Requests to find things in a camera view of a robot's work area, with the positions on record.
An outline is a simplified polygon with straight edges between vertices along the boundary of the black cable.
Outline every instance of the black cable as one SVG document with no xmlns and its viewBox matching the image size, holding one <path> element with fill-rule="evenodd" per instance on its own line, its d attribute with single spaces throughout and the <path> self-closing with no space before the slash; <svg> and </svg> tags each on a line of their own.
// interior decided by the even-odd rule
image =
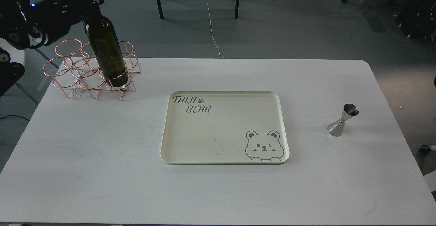
<svg viewBox="0 0 436 226">
<path fill-rule="evenodd" d="M 30 119 L 24 118 L 23 116 L 19 116 L 19 115 L 16 115 L 16 114 L 10 114 L 10 115 L 7 115 L 7 116 L 3 116 L 3 117 L 1 117 L 0 119 L 4 119 L 4 118 L 6 118 L 6 117 L 10 117 L 10 116 L 20 117 L 21 119 L 25 119 L 25 120 L 27 120 L 28 122 L 30 121 Z"/>
</svg>

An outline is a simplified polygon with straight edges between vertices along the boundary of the cream tray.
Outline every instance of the cream tray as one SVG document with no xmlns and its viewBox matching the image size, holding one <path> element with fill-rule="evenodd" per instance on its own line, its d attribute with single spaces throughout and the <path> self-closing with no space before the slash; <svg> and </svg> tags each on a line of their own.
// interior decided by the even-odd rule
<svg viewBox="0 0 436 226">
<path fill-rule="evenodd" d="M 283 164 L 289 148 L 269 91 L 175 92 L 160 156 L 168 164 Z"/>
</svg>

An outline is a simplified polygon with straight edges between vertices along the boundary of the white cable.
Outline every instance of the white cable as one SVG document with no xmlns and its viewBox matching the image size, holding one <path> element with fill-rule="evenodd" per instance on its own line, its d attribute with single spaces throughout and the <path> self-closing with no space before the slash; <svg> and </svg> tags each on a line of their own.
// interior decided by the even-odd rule
<svg viewBox="0 0 436 226">
<path fill-rule="evenodd" d="M 225 57 L 221 57 L 221 52 L 220 52 L 220 50 L 219 50 L 219 48 L 217 46 L 217 43 L 215 42 L 215 39 L 214 39 L 214 33 L 212 32 L 211 10 L 209 9 L 209 0 L 206 0 L 206 4 L 207 4 L 207 11 L 209 12 L 209 24 L 211 26 L 211 37 L 212 37 L 212 40 L 214 41 L 214 44 L 215 44 L 215 46 L 218 49 L 219 58 L 220 59 L 226 59 Z"/>
</svg>

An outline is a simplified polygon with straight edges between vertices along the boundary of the stainless steel jigger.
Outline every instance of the stainless steel jigger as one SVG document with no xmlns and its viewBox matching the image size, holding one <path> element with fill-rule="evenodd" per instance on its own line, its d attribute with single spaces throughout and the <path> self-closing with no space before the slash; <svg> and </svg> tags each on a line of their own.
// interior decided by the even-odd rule
<svg viewBox="0 0 436 226">
<path fill-rule="evenodd" d="M 341 136 L 344 132 L 345 121 L 353 118 L 359 113 L 359 109 L 353 104 L 344 105 L 342 117 L 332 124 L 327 126 L 328 133 L 332 136 Z"/>
</svg>

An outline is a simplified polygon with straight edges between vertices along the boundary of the rose gold metal rack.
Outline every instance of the rose gold metal rack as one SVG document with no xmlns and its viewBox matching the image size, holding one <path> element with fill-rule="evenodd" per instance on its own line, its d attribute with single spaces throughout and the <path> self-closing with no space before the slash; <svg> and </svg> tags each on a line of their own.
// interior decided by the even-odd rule
<svg viewBox="0 0 436 226">
<path fill-rule="evenodd" d="M 89 43 L 83 44 L 77 39 L 67 39 L 56 45 L 55 53 L 58 57 L 44 64 L 43 73 L 52 78 L 56 88 L 68 98 L 81 97 L 88 92 L 93 99 L 97 99 L 102 91 L 111 91 L 122 100 L 126 92 L 135 92 L 133 74 L 141 73 L 138 57 L 132 43 L 119 41 L 123 54 L 126 71 L 115 78 L 107 78 L 98 66 L 97 59 Z M 61 65 L 58 71 L 48 68 L 50 63 Z M 129 80 L 122 88 L 113 87 L 111 80 L 117 79 L 127 72 Z"/>
</svg>

